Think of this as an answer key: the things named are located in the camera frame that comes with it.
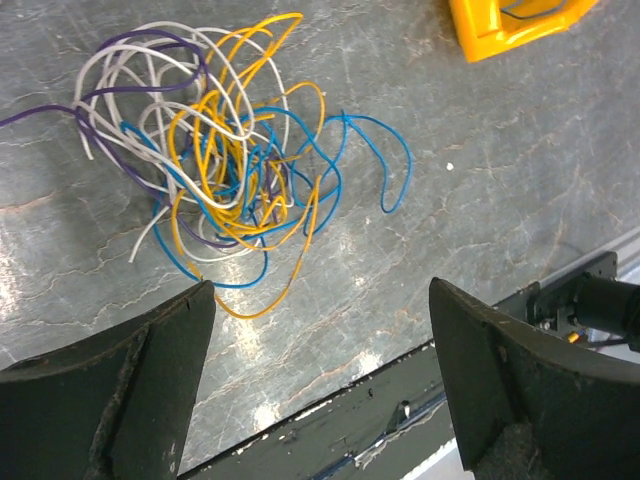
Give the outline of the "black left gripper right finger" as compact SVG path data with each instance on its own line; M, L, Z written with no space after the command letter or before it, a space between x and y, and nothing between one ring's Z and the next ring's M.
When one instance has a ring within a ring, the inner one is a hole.
M572 345L435 278L429 309L462 465L516 479L639 476L639 366Z

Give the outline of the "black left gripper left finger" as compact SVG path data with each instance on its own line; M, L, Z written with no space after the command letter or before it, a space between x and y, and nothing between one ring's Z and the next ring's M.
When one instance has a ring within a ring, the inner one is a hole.
M177 478L214 316L200 282L2 370L2 478Z

